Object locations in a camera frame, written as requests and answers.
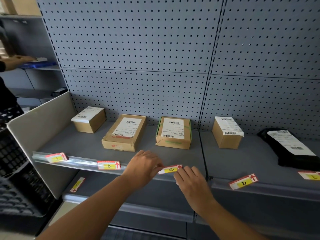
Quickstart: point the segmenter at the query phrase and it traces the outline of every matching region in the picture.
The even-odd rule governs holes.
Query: small cardboard box
[[[190,149],[191,122],[189,119],[162,116],[155,136],[157,146]]]
[[[12,0],[18,15],[41,16],[36,0]]]
[[[0,13],[17,15],[17,11],[14,8],[12,0],[0,0]]]
[[[95,133],[106,121],[104,108],[88,106],[71,119],[77,131]]]
[[[212,133],[219,148],[238,149],[244,132],[232,117],[214,118]]]
[[[146,127],[147,117],[122,114],[102,139],[105,149],[135,152]]]

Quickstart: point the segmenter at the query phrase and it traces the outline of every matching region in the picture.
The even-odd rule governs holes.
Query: black plastic crate
[[[54,196],[11,133],[0,132],[0,214],[42,217]]]

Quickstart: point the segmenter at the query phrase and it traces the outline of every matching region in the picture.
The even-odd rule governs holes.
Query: left hand
[[[146,186],[162,169],[161,159],[150,151],[139,151],[128,163],[121,177],[127,179],[133,190]]]

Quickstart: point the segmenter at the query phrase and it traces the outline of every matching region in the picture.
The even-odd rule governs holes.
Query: tile floor
[[[76,207],[78,204],[70,203],[70,202],[64,202],[54,218],[51,220],[49,225],[53,224],[55,221],[57,221],[60,217],[62,217],[64,214],[72,210],[74,207]],[[0,231],[0,240],[33,240],[34,237],[17,234],[17,233],[10,233],[10,232],[1,232]]]

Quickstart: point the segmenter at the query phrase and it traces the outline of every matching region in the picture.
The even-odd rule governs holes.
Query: pegboard
[[[223,0],[38,0],[63,68],[207,74]]]
[[[227,0],[212,74],[320,79],[320,0]]]
[[[211,75],[201,129],[211,130],[215,116],[229,116],[246,134],[280,127],[319,139],[319,115],[319,80]]]
[[[77,112],[104,107],[106,119],[120,114],[148,116],[158,125],[161,116],[198,120],[207,75],[180,72],[135,72],[102,69],[63,69]]]

